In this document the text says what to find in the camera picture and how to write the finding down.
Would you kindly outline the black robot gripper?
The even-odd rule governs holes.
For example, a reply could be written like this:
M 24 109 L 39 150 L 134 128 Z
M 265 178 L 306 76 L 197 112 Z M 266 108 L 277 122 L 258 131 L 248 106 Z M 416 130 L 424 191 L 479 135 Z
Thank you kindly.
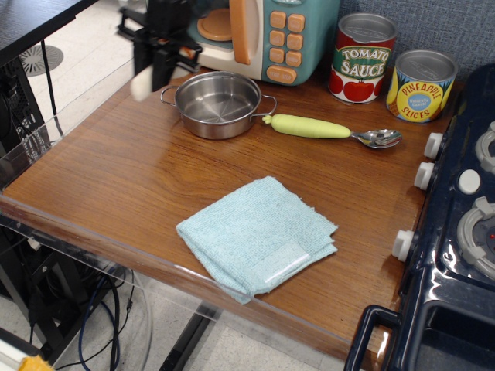
M 149 1 L 145 13 L 119 9 L 118 34 L 133 42 L 135 76 L 152 66 L 152 92 L 169 84 L 175 69 L 196 73 L 202 47 L 189 35 L 190 1 Z

